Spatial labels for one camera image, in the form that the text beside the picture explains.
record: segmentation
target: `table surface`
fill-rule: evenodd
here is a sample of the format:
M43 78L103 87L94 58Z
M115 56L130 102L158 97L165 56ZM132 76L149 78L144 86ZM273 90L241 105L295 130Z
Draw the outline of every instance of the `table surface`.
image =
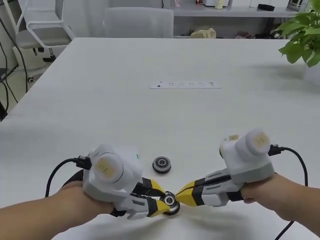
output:
M0 207L44 196L54 167L100 145L135 145L144 176L164 189L225 168L218 147L231 134L262 127L272 143L304 158L320 187L320 88L302 62L277 51L284 40L77 38L0 124ZM153 81L214 81L222 89L149 89ZM171 159L158 176L152 162ZM274 167L303 183L290 153ZM51 192L77 169L66 165ZM137 221L102 215L54 240L272 240L287 223L257 204L182 206L174 217ZM295 224L284 240L317 239Z

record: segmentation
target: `metal ring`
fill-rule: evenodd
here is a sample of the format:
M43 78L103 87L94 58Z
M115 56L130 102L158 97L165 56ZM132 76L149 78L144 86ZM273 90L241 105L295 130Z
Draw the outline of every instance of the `metal ring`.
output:
M167 174L171 170L171 162L167 157L157 157L152 164L153 169L158 174Z
M164 215L173 216L180 211L180 202L176 201L176 196L172 192L166 191L165 196L160 197L160 201L170 207L169 211L163 213Z

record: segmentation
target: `white power strip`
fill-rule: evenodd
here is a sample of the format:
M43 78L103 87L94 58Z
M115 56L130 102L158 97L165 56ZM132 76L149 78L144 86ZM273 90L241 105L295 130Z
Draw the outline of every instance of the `white power strip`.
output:
M222 89L213 81L156 81L150 89Z

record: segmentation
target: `human arm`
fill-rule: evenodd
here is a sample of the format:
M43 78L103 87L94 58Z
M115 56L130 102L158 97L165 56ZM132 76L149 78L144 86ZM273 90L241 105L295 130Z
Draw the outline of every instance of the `human arm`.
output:
M0 239L50 240L113 209L86 196L81 182L72 182L48 198L0 209Z
M245 203L257 202L320 237L320 189L302 186L275 174L265 181L245 185L241 193Z

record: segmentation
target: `white chair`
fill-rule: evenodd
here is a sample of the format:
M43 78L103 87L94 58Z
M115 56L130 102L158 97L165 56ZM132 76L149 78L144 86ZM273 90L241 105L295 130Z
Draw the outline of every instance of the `white chair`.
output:
M149 7L111 7L103 21L106 38L173 38L174 12Z
M75 35L64 21L64 0L55 0L55 8L37 8L32 0L25 0L16 26L16 42L20 48L43 47L52 49L67 46ZM19 31L22 20L26 30Z

